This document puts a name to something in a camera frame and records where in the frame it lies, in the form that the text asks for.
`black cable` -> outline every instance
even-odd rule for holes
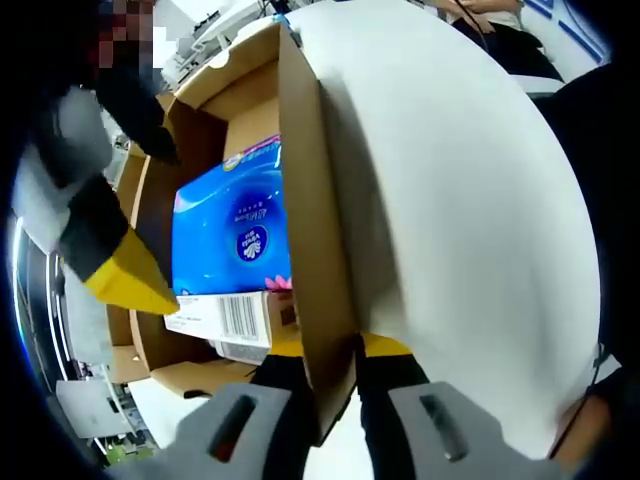
[[[584,395],[582,396],[582,400],[580,401],[580,405],[578,405],[578,409],[573,413],[573,416],[571,417],[571,420],[569,420],[569,423],[567,423],[567,426],[562,432],[562,435],[560,435],[560,438],[558,438],[558,441],[551,449],[551,452],[549,452],[550,459],[555,458],[555,456],[558,454],[560,447],[562,447],[565,440],[569,436],[569,433],[571,432],[573,425],[576,423],[576,420],[578,419],[580,412],[582,411],[585,404],[587,403],[589,390],[591,390],[591,388],[596,384],[596,380],[598,379],[598,373],[600,373],[600,365],[602,365],[602,345],[598,343],[598,357],[596,358],[596,371],[593,372],[593,379],[591,380],[591,384],[585,390]]]
[[[489,53],[489,46],[487,45],[487,40],[484,38],[484,33],[482,33],[482,29],[480,28],[480,24],[478,24],[478,22],[473,17],[473,15],[471,15],[469,10],[467,10],[467,7],[462,5],[460,0],[454,0],[454,1],[462,9],[462,11],[467,14],[467,16],[471,19],[471,21],[475,24],[475,26],[478,27],[478,35],[480,35],[480,41],[482,42],[482,48],[484,49],[485,52]]]

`white table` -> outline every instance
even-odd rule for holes
[[[556,138],[514,79],[409,3],[321,2],[288,17],[331,100],[363,323],[496,416],[511,445],[544,456],[590,379],[600,294],[587,210]],[[353,131],[367,151],[351,148]],[[361,454],[358,416],[345,417],[339,431]],[[343,466],[335,441],[312,450],[305,476]],[[370,478],[356,463],[349,478]]]

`white label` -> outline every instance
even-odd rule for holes
[[[180,310],[165,315],[168,330],[241,345],[269,348],[264,292],[178,297]]]

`cardboard box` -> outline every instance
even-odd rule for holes
[[[304,55],[280,25],[233,46],[223,67],[204,66],[167,111],[182,164],[145,159],[131,223],[170,279],[178,188],[224,158],[281,134],[294,296],[320,444],[354,386],[357,327],[318,88]],[[161,316],[131,311],[128,317],[130,331],[122,315],[110,315],[113,378],[120,381],[136,379],[144,369],[175,392],[195,395],[246,382],[254,368],[212,359],[206,341],[167,330]]]
[[[164,316],[167,330],[204,340],[271,348],[297,330],[290,293],[189,295],[178,303],[179,312]]]

